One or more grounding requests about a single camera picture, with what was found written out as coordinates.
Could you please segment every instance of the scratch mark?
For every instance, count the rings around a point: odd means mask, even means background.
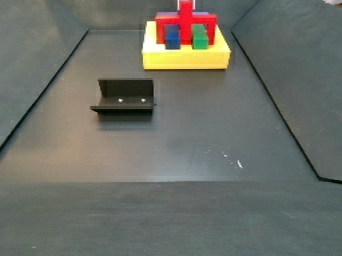
[[[242,164],[240,164],[240,161],[239,161],[239,160],[238,160],[238,165],[239,165],[240,169],[243,169],[243,166],[242,166]]]

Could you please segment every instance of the building block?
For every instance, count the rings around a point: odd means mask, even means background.
[[[203,25],[192,25],[192,48],[195,50],[208,48],[208,36]]]
[[[141,50],[144,69],[227,69],[231,51],[218,26],[215,35],[215,44],[207,50],[194,50],[192,45],[167,50],[156,43],[156,22],[148,21]]]
[[[166,49],[180,49],[180,35],[178,25],[166,25]]]

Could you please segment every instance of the blue block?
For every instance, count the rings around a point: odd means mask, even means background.
[[[180,49],[180,33],[178,25],[166,25],[166,49]]]

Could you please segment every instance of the black bracket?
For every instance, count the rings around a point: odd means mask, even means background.
[[[91,110],[97,113],[152,112],[152,79],[99,79],[101,100]]]

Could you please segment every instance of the gray floor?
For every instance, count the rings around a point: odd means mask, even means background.
[[[1,255],[341,255],[342,187],[227,38],[226,72],[144,72],[139,33],[91,32],[1,152]],[[155,79],[151,121],[99,120],[99,77]]]
[[[141,69],[141,34],[92,31],[1,152],[1,182],[314,180],[231,39],[227,71]],[[99,78],[155,81],[151,120],[99,118]]]

